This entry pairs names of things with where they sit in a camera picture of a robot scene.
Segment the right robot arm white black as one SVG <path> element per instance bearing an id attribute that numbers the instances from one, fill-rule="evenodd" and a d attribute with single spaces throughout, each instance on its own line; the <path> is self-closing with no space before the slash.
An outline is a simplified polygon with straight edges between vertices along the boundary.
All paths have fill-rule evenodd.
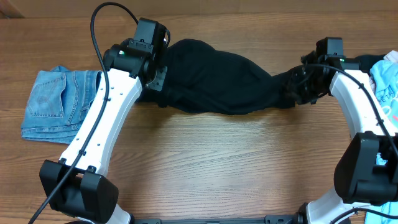
<path id="1" fill-rule="evenodd" d="M 344 55 L 340 37 L 319 40 L 301 63 L 289 70 L 284 94 L 299 105 L 325 95 L 336 98 L 351 143 L 335 168 L 332 188 L 303 204 L 291 223 L 349 223 L 358 212 L 397 219 L 372 208 L 397 201 L 397 128 L 377 102 L 368 70 L 358 58 Z"/>

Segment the black t-shirt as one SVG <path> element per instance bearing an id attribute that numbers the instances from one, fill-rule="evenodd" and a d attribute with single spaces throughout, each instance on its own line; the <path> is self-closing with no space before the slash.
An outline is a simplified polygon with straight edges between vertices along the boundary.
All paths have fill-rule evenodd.
<path id="1" fill-rule="evenodd" d="M 215 50 L 200 40 L 184 39 L 169 47 L 161 91 L 144 89 L 140 102 L 187 113 L 248 114 L 266 108 L 292 108 L 282 85 L 289 75 L 270 75 L 249 59 Z"/>

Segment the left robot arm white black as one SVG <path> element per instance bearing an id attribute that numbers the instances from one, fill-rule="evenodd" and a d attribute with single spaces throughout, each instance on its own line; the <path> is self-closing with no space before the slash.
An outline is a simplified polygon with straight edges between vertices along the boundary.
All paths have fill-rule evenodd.
<path id="1" fill-rule="evenodd" d="M 81 128 L 57 162 L 46 160 L 40 168 L 51 209 L 80 223 L 134 223 L 118 205 L 119 190 L 106 175 L 133 104 L 144 88 L 162 88 L 167 69 L 159 62 L 169 42 L 165 26 L 141 18 L 128 43 L 114 44 L 100 57 L 104 72 Z"/>

